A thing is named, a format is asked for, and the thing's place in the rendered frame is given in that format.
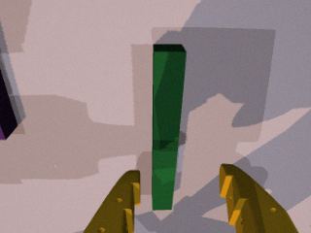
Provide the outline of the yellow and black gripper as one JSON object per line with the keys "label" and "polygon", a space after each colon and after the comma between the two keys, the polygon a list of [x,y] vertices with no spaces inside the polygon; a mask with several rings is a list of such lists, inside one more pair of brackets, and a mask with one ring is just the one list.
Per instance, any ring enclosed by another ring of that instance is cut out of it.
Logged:
{"label": "yellow and black gripper", "polygon": [[[140,171],[125,172],[84,233],[134,233],[134,206],[140,205]],[[220,194],[236,233],[298,233],[287,211],[254,179],[232,164],[220,167]]]}

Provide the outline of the purple rod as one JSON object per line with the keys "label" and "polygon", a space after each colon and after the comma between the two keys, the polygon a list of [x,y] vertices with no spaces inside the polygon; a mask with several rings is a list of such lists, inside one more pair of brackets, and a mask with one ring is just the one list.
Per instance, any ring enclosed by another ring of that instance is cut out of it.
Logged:
{"label": "purple rod", "polygon": [[0,140],[7,140],[18,127],[0,69]]}

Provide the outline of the green rod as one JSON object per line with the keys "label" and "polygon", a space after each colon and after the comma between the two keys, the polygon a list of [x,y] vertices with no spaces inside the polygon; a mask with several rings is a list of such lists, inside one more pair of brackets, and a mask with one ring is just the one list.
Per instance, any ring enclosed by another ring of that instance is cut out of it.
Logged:
{"label": "green rod", "polygon": [[172,210],[187,52],[153,44],[153,211]]}

